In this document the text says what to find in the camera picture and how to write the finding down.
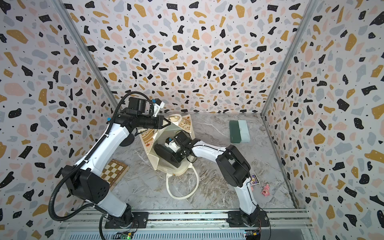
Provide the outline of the black pencil case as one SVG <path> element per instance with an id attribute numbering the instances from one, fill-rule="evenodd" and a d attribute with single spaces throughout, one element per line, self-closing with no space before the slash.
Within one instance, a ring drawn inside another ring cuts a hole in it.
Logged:
<path id="1" fill-rule="evenodd" d="M 164 159 L 176 168 L 180 167 L 181 162 L 184 159 L 184 155 L 181 150 L 178 150 L 175 153 L 165 145 L 156 144 L 154 150 L 160 158 Z"/>

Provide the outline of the cream floral canvas bag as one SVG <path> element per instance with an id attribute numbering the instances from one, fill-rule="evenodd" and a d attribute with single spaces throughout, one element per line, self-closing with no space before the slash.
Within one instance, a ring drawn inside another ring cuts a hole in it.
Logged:
<path id="1" fill-rule="evenodd" d="M 187 145 L 195 138 L 190 115 L 170 115 L 164 120 L 171 124 L 163 129 L 140 129 L 140 139 L 154 170 L 167 174 L 166 187 L 169 195 L 176 200 L 191 197 L 199 187 L 199 175 L 193 166 L 194 156 Z M 186 196 L 176 197 L 170 191 L 169 178 L 181 176 L 193 170 L 197 178 L 194 190 Z"/>

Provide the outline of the dark green book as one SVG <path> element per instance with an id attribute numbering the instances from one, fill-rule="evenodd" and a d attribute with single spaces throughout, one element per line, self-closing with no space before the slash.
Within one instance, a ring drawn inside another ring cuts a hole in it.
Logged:
<path id="1" fill-rule="evenodd" d="M 229 129 L 230 129 L 230 142 L 233 144 L 239 144 L 242 141 L 239 122 L 235 120 L 230 120 Z"/>

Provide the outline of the light mint pencil case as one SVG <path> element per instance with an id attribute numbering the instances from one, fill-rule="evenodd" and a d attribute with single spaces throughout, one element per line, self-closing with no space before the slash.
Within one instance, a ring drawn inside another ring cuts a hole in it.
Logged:
<path id="1" fill-rule="evenodd" d="M 241 135 L 241 142 L 242 143 L 248 143 L 251 141 L 249 128 L 246 120 L 238 120 L 239 129 L 240 129 L 240 135 Z"/>

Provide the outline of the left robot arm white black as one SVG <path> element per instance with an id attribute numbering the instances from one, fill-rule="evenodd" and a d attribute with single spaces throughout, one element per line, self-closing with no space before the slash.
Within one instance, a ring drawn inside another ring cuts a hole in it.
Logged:
<path id="1" fill-rule="evenodd" d="M 63 178 L 55 187 L 49 201 L 49 215 L 58 222 L 74 217 L 85 208 L 92 207 L 108 216 L 108 221 L 117 228 L 127 228 L 134 222 L 132 208 L 121 201 L 110 190 L 110 185 L 102 179 L 103 169 L 110 157 L 135 128 L 163 129 L 171 122 L 162 115 L 156 117 L 139 114 L 115 113 L 103 136 L 91 148 L 86 156 L 74 166 L 65 166 L 61 172 Z M 72 214 L 60 217 L 55 212 L 55 200 L 60 188 L 66 185 L 70 194 L 87 201 L 87 204 Z"/>

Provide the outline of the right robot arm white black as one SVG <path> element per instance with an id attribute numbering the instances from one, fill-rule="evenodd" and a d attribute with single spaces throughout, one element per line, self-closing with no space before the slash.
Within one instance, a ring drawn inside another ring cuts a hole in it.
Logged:
<path id="1" fill-rule="evenodd" d="M 166 139 L 166 147 L 171 149 L 177 160 L 193 156 L 216 163 L 225 181 L 235 188 L 243 223 L 250 227 L 258 223 L 261 208 L 251 189 L 251 166 L 235 146 L 224 148 L 209 145 L 199 139 L 191 139 L 185 132 L 179 132 L 174 137 Z"/>

